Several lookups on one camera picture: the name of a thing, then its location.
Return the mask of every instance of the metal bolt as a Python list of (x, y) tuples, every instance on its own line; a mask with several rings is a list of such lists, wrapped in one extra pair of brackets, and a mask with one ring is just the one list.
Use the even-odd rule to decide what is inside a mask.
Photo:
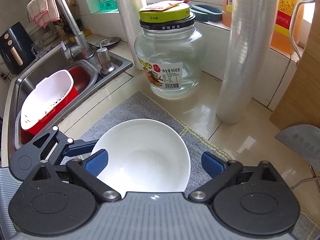
[(153, 199), (153, 200), (157, 200), (157, 199), (159, 199), (160, 197), (159, 197), (158, 195), (153, 195), (153, 196), (151, 196), (150, 198)]
[(106, 199), (115, 199), (119, 196), (119, 193), (118, 192), (115, 192), (113, 190), (107, 190), (103, 193), (103, 196), (106, 198)]
[(204, 199), (206, 196), (206, 193), (202, 191), (194, 191), (191, 193), (191, 197), (193, 197), (194, 199)]

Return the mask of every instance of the blue gripper pad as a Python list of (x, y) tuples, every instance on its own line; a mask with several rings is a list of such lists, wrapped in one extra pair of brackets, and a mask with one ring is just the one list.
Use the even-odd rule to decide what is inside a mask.
[(209, 152), (204, 152), (201, 156), (201, 165), (210, 177), (214, 178), (225, 170), (226, 162)]
[(84, 169), (89, 171), (93, 176), (97, 177), (108, 165), (108, 152), (105, 149), (101, 149), (88, 157), (88, 159), (89, 160), (85, 163)]

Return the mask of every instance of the glass jar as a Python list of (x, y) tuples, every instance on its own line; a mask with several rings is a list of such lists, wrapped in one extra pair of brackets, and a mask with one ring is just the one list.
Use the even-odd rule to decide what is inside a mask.
[(206, 41), (195, 27), (195, 16), (166, 23), (140, 21), (135, 52), (154, 93), (177, 98), (199, 82)]

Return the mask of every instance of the dish towel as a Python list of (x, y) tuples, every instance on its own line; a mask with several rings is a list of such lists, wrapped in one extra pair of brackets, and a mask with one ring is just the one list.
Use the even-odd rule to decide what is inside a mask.
[(31, 21), (39, 27), (46, 27), (50, 22), (60, 20), (55, 0), (32, 0), (27, 6)]

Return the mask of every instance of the orange bottle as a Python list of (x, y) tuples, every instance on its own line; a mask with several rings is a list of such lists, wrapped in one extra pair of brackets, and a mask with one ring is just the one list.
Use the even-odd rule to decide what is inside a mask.
[(229, 27), (231, 26), (232, 3), (233, 0), (223, 0), (222, 23)]
[[(293, 9), (298, 1), (300, 0), (279, 0), (276, 26), (271, 40), (271, 46), (290, 54), (294, 52), (294, 49), (289, 38), (289, 26)], [(299, 34), (303, 20), (303, 11), (304, 5), (301, 5), (293, 29), (293, 39), (296, 44), (298, 44), (299, 41)]]

